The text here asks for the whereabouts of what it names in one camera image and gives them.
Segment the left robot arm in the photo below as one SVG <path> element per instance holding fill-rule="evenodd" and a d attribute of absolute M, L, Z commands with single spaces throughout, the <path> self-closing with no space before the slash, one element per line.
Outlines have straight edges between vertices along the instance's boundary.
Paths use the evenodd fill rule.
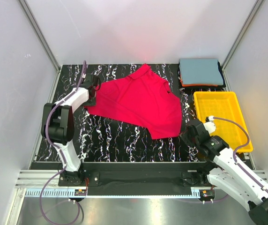
<path fill-rule="evenodd" d="M 43 108 L 41 135 L 55 148 L 62 162 L 64 179 L 84 180 L 84 169 L 73 143 L 74 112 L 81 106 L 94 106 L 101 81 L 96 75 L 82 75 L 75 88 L 55 103 Z"/>

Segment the red polo shirt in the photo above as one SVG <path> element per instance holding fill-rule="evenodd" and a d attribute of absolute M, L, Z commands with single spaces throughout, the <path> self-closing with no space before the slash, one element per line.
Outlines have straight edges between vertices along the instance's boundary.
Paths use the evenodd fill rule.
<path fill-rule="evenodd" d="M 167 80 L 147 64 L 124 78 L 105 82 L 89 114 L 146 128 L 152 139 L 177 137 L 182 112 L 180 99 Z"/>

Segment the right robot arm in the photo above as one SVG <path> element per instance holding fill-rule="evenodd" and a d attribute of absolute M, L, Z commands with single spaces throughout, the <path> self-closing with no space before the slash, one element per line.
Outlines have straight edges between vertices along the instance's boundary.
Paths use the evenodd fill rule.
<path fill-rule="evenodd" d="M 204 166 L 184 174 L 184 184 L 218 187 L 240 203 L 255 224 L 268 225 L 268 183 L 237 156 L 237 150 L 213 135 L 214 120 L 214 116 L 207 117 L 204 123 L 199 119 L 191 120 L 179 135 L 206 159 Z"/>

